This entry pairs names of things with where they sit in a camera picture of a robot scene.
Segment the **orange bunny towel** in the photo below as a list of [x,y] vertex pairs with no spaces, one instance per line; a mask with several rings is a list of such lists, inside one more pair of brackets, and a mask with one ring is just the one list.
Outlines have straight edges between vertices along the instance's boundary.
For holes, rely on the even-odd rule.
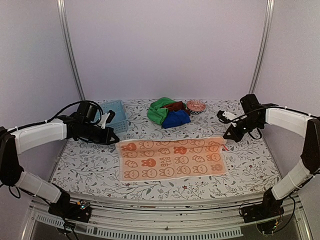
[[181,140],[124,140],[115,145],[121,182],[168,181],[227,173],[222,136]]

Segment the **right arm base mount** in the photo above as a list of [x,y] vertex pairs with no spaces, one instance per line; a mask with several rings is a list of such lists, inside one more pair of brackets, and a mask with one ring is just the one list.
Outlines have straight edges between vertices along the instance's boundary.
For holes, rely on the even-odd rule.
[[265,221],[256,225],[261,234],[271,235],[276,232],[285,212],[282,204],[283,200],[276,200],[272,193],[272,188],[269,188],[263,194],[262,203],[243,203],[238,211],[245,223],[274,218],[274,220]]

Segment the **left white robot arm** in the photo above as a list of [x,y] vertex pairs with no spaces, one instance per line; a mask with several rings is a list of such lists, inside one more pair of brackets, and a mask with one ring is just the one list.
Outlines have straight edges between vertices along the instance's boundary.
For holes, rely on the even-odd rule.
[[27,127],[0,128],[0,181],[8,187],[44,199],[63,216],[74,213],[68,192],[49,182],[52,160],[65,140],[110,145],[119,142],[108,127],[115,114],[108,112],[97,123],[61,115]]

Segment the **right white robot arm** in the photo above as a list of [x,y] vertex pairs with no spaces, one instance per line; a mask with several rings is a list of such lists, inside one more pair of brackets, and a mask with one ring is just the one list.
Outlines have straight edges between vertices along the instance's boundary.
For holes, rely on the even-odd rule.
[[318,123],[312,115],[320,114],[320,100],[283,92],[260,94],[258,99],[274,105],[266,110],[263,134],[282,173],[282,179],[271,188],[271,197],[279,202],[315,178],[318,171],[320,158],[311,153],[318,150],[320,135],[312,133],[312,124]]

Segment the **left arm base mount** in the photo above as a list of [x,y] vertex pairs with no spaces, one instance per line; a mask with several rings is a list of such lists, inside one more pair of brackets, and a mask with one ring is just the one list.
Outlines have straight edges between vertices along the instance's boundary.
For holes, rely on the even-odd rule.
[[67,192],[62,192],[56,203],[49,204],[48,213],[62,219],[88,223],[92,208],[90,203],[84,200],[72,203],[71,196]]

